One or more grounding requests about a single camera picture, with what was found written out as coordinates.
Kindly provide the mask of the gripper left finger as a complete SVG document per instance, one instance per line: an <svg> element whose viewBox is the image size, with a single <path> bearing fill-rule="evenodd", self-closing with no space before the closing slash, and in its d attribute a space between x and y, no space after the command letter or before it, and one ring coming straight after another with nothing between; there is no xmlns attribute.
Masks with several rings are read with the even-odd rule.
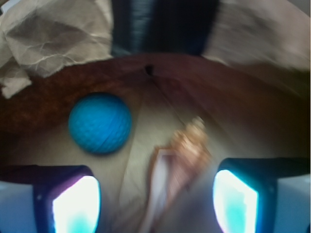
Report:
<svg viewBox="0 0 311 233"><path fill-rule="evenodd" d="M0 169L2 233L94 233L100 214L100 184L87 166Z"/></svg>

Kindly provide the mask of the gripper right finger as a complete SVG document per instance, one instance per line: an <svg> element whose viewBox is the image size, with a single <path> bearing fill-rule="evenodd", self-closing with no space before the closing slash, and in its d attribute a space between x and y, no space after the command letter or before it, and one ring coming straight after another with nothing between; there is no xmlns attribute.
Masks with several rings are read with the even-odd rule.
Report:
<svg viewBox="0 0 311 233"><path fill-rule="evenodd" d="M309 233L309 158L226 158L213 181L213 208L224 233Z"/></svg>

